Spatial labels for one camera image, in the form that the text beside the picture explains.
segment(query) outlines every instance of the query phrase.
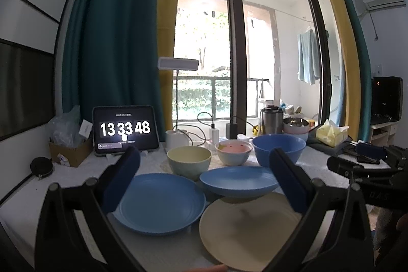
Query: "tablet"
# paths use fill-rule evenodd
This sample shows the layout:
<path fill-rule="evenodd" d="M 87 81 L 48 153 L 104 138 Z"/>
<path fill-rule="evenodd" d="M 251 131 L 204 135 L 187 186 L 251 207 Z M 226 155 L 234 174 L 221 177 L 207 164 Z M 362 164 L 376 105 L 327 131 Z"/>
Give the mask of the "tablet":
<path fill-rule="evenodd" d="M 159 147 L 152 106 L 104 106 L 93 109 L 93 146 L 97 155 L 120 154 L 128 146 L 139 151 Z"/>

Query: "green hedge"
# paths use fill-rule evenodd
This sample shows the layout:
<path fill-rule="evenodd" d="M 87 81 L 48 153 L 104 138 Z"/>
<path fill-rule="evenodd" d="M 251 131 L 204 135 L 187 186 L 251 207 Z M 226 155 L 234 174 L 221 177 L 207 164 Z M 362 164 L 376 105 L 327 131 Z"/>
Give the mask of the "green hedge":
<path fill-rule="evenodd" d="M 230 81 L 215 81 L 215 102 L 216 114 L 225 110 L 229 111 L 231 104 Z M 178 108 L 179 113 L 191 114 L 191 119 L 195 119 L 199 112 L 211 113 L 211 81 L 179 80 Z M 173 85 L 173 115 L 175 116 L 175 85 Z"/>

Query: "white table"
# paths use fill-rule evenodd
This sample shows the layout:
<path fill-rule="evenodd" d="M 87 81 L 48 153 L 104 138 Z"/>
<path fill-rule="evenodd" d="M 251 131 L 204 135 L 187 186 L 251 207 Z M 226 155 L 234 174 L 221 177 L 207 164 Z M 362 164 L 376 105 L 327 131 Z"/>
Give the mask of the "white table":
<path fill-rule="evenodd" d="M 106 167 L 115 163 L 118 158 L 108 159 L 91 154 L 78 168 L 55 164 L 55 170 L 51 176 L 42 180 L 33 178 L 1 207 L 0 221 L 15 246 L 32 266 L 34 265 L 35 233 L 48 186 L 53 182 L 58 182 L 63 188 L 79 186 L 91 176 L 99 177 Z M 306 147 L 297 165 L 300 165 L 310 178 L 319 177 L 327 185 L 347 187 L 347 179 L 327 169 L 327 158 L 324 153 Z M 250 155 L 246 164 L 258 165 L 254 153 Z M 210 168 L 221 166 L 218 157 L 213 155 Z M 374 167 L 387 167 L 387 165 L 381 162 Z M 171 172 L 163 148 L 149 154 L 142 154 L 137 174 L 152 172 Z M 210 267 L 217 263 L 201 244 L 198 223 L 174 235 L 149 237 L 127 229 L 112 215 L 108 218 L 124 244 L 148 272 L 181 272 L 195 267 Z M 91 254 L 94 258 L 103 261 L 81 212 L 77 213 L 77 219 Z M 329 222 L 330 219 L 321 228 L 323 233 Z"/>

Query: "metal bowl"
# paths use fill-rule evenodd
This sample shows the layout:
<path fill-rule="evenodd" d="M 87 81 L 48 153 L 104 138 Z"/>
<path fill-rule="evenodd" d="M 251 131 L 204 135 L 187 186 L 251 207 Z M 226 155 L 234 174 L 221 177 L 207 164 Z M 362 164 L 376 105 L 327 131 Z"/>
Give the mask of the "metal bowl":
<path fill-rule="evenodd" d="M 287 134 L 305 134 L 309 132 L 310 124 L 303 118 L 283 119 L 283 131 Z"/>

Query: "finger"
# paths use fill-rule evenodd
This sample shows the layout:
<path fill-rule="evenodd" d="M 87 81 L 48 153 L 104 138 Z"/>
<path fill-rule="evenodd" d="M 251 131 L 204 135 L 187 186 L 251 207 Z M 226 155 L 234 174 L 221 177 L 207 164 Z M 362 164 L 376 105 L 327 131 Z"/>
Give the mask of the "finger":
<path fill-rule="evenodd" d="M 397 222 L 397 231 L 403 231 L 405 228 L 408 227 L 408 213 L 404 214 L 399 221 Z"/>
<path fill-rule="evenodd" d="M 207 267 L 203 269 L 192 269 L 191 271 L 186 272 L 227 272 L 228 267 L 226 265 L 216 265 L 213 267 Z"/>

